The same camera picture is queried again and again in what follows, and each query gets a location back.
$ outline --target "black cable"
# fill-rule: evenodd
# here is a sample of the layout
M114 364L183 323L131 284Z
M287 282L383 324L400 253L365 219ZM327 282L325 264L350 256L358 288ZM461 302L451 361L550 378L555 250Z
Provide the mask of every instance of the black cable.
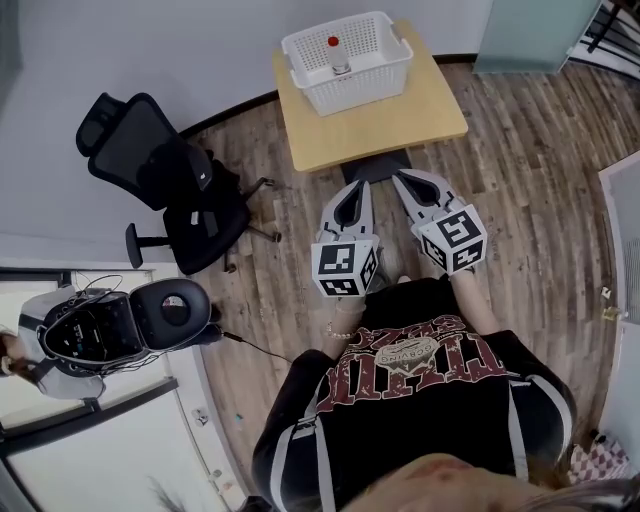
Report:
M226 332L226 331L222 331L222 335L225 338L229 338L230 340L234 340L234 341L237 341L239 343L246 343L247 345L251 345L256 350L259 350L260 352L263 352L263 353L267 354L268 356L279 357L280 359L284 359L287 363L293 364L293 361L291 361L291 359L288 359L285 356L281 356L280 354L274 354L273 352L269 352L268 350L265 350L265 349L259 347L258 345L254 345L250 341L247 341L244 338L241 338L240 336L236 336L235 334L231 334L230 332Z

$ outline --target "white wall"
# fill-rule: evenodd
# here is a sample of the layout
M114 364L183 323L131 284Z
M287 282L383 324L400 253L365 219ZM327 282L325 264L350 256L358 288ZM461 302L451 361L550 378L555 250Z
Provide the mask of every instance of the white wall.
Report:
M129 222L162 234L158 213L91 177L75 148L101 92L146 91L181 130L273 90L271 52L287 34L380 9L409 18L434 54L473 53L491 1L20 0L24 69L0 113L0 258L127 261Z
M228 510L193 449L174 392L8 460L47 512L166 511L154 480L187 512Z

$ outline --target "white stripe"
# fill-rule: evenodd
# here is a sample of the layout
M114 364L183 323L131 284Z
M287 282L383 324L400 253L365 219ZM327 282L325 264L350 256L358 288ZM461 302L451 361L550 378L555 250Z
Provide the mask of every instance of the white stripe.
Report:
M511 393L511 385L509 385L509 439L511 440L511 451L513 452L513 465L516 469L516 477L528 482L529 468L527 467L527 454L524 449L518 411L516 410L516 404L513 401L513 394Z
M562 450L558 454L557 459L560 460L560 457L562 457L569 447L569 443L571 442L571 430L573 428L573 419L571 418L571 411L569 410L567 401L548 380L544 379L540 375L529 375L527 379L532 380L547 394L560 413L560 417L562 418Z
M322 512L335 512L336 502L333 496L331 464L329 463L327 441L324 437L324 428L320 417L316 418L316 449L318 452L318 487L320 488Z
M287 460L289 440L291 439L291 432L294 427L295 425L291 425L287 430L280 434L278 445L276 446L276 453L273 455L273 463L271 465L269 488L271 490L271 497L276 504L276 508L280 512L287 512L282 501L282 473L284 473L284 463Z

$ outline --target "glass door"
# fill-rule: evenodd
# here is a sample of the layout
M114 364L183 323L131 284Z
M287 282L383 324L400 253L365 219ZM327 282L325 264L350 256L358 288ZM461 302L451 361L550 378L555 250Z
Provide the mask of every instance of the glass door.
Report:
M557 73L600 0L493 0L475 73Z

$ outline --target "bracelet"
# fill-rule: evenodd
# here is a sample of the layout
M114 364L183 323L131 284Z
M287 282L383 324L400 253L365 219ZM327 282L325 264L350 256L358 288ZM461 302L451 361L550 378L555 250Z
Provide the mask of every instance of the bracelet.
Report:
M333 338L334 340L350 340L355 335L356 335L355 332L352 332L351 334L340 334L337 332L333 332L332 323L329 322L327 324L327 336L329 336L330 338Z

